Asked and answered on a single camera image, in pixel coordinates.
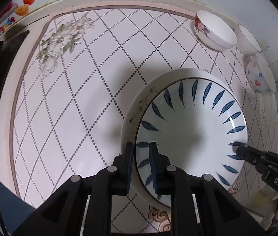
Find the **large white bowl under plate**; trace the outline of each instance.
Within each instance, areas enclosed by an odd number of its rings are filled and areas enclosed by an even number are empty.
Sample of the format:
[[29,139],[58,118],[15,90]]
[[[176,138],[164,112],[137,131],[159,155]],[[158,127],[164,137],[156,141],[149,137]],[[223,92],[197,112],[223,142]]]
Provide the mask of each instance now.
[[[148,196],[142,193],[142,188],[150,198],[168,207],[170,196],[157,196],[153,189],[148,143],[155,141],[159,153],[167,155],[171,164],[187,174],[211,174],[228,189],[243,165],[235,150],[245,145],[248,139],[241,107],[228,87],[206,72],[184,69],[184,74],[181,70],[157,77],[152,81],[155,84],[149,83],[154,88],[150,88],[147,98],[143,99],[146,105],[140,118],[131,117],[128,113],[125,118],[131,120],[130,123],[135,120],[136,124],[135,135],[132,136],[132,142],[136,144],[133,173],[139,175],[140,185],[134,187],[146,200]],[[177,74],[185,77],[178,79]],[[136,98],[134,102],[140,102],[140,99]],[[125,123],[122,139],[123,135],[131,137],[125,130],[133,130],[127,125],[129,121]]]

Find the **white plate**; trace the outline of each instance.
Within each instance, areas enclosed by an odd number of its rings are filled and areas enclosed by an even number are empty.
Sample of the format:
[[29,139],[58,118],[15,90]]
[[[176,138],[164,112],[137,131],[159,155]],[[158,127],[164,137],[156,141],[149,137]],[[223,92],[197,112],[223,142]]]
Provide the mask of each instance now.
[[147,108],[136,137],[135,163],[148,192],[170,206],[170,196],[157,196],[152,184],[148,143],[187,174],[211,174],[226,189],[237,179],[243,161],[234,147],[247,143],[247,127],[233,95],[207,79],[178,81],[160,92]]

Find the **yellow object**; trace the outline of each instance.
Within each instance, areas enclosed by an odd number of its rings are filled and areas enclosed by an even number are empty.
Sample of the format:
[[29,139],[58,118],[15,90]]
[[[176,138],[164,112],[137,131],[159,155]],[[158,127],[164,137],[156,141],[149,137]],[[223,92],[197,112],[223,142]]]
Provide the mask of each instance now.
[[18,16],[25,16],[29,13],[29,5],[28,4],[25,4],[25,5],[21,5],[19,6],[16,10],[15,10],[15,13],[18,15]]

